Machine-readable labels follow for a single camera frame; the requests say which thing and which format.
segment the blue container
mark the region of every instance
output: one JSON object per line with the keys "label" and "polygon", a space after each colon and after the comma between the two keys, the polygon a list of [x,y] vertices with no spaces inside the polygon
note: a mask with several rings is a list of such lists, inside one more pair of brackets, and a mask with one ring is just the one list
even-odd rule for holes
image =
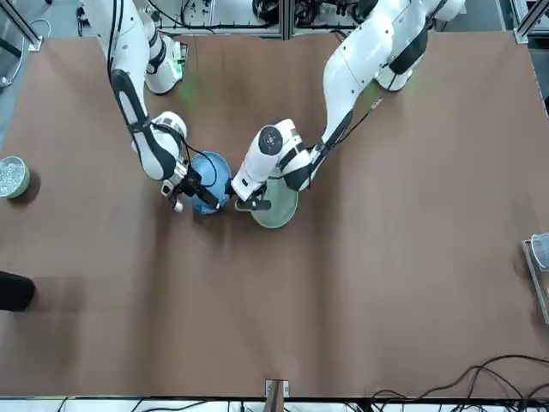
{"label": "blue container", "polygon": [[[195,155],[190,161],[190,164],[192,165],[192,168],[202,176],[203,185],[214,184],[209,187],[208,190],[219,199],[220,206],[223,207],[229,200],[229,196],[225,193],[225,184],[232,176],[231,168],[220,154],[209,151],[203,153],[212,163],[214,163],[215,171],[212,168],[212,163],[201,154]],[[196,195],[191,198],[191,202],[193,209],[204,215],[211,215],[212,213],[217,212],[217,210],[210,208],[205,202],[196,197]]]}

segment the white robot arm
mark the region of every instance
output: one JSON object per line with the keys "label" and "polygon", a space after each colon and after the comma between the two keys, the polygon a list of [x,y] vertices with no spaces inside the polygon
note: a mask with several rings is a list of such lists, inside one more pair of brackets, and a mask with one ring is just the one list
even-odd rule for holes
{"label": "white robot arm", "polygon": [[379,0],[366,20],[330,56],[323,74],[326,127],[312,149],[290,119],[264,126],[227,187],[237,209],[269,209],[267,179],[284,179],[294,191],[310,187],[318,168],[351,124],[360,93],[375,79],[382,88],[402,88],[425,52],[431,19],[451,20],[465,0]]}
{"label": "white robot arm", "polygon": [[143,99],[145,82],[154,93],[163,94],[181,80],[180,44],[161,36],[132,0],[88,0],[84,7],[105,53],[112,90],[143,171],[163,181],[161,193],[175,210],[183,208],[181,193],[197,195],[218,209],[218,199],[181,156],[187,135],[184,121],[173,112],[151,119]]}

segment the small container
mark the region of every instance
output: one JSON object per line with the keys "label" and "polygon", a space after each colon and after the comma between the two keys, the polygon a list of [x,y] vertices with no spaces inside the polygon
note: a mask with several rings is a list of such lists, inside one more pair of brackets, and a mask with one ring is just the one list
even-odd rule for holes
{"label": "small container", "polygon": [[[231,168],[220,154],[209,151],[202,153],[193,157],[190,164],[202,176],[202,184],[209,186],[208,190],[218,198],[220,206],[223,207],[227,200],[229,200],[229,195],[225,193],[225,184],[231,178]],[[211,215],[218,212],[218,210],[209,207],[196,195],[191,198],[191,202],[193,209],[203,215]]]}
{"label": "small container", "polygon": [[541,270],[549,270],[549,233],[533,234],[532,253]]}
{"label": "small container", "polygon": [[0,198],[13,199],[25,193],[31,173],[25,162],[16,156],[0,161]]}

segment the floor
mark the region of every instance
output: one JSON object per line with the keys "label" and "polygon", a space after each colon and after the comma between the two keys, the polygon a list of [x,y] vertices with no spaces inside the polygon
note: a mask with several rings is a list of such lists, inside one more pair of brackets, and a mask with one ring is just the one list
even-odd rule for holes
{"label": "floor", "polygon": [[[48,7],[41,0],[12,0],[18,10],[30,21],[36,18],[46,18],[51,23],[52,38],[67,38],[77,36],[75,22],[75,8],[78,0],[54,0],[54,5]],[[492,31],[502,29],[501,8],[499,0],[467,0],[467,13],[460,15],[445,28],[446,31]],[[35,23],[39,33],[46,33],[43,23]],[[84,33],[91,35],[89,29]],[[0,35],[7,41],[20,45],[21,37],[18,32],[0,15]],[[534,66],[538,72],[542,94],[549,94],[549,53],[536,51],[532,53]],[[26,59],[23,60],[20,74],[12,86],[0,90],[0,147],[2,146],[5,131],[9,126],[9,119],[15,107],[17,95],[25,73]],[[17,64],[16,59],[6,51],[0,51],[0,76],[9,76]],[[56,412],[62,398],[47,399],[0,399],[0,410],[10,412]],[[133,412],[142,412],[157,407],[181,408],[193,404],[189,401],[144,401]],[[137,400],[68,400],[63,409],[66,412],[132,412]],[[450,412],[453,405],[444,405],[441,409],[437,405],[408,405],[406,412]],[[193,412],[239,412],[240,403],[211,402],[195,406]],[[287,403],[287,412],[350,412],[342,403]],[[246,412],[260,412],[262,404],[246,403]],[[389,405],[386,412],[403,412],[400,405]],[[482,412],[504,412],[503,407],[486,407]]]}

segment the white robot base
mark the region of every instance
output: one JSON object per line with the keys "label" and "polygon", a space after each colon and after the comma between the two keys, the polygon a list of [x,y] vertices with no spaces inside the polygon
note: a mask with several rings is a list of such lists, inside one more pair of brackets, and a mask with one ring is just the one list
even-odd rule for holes
{"label": "white robot base", "polygon": [[159,65],[156,73],[147,73],[145,83],[154,94],[165,94],[183,80],[185,62],[187,59],[187,45],[179,41],[163,37],[166,42],[166,58]]}

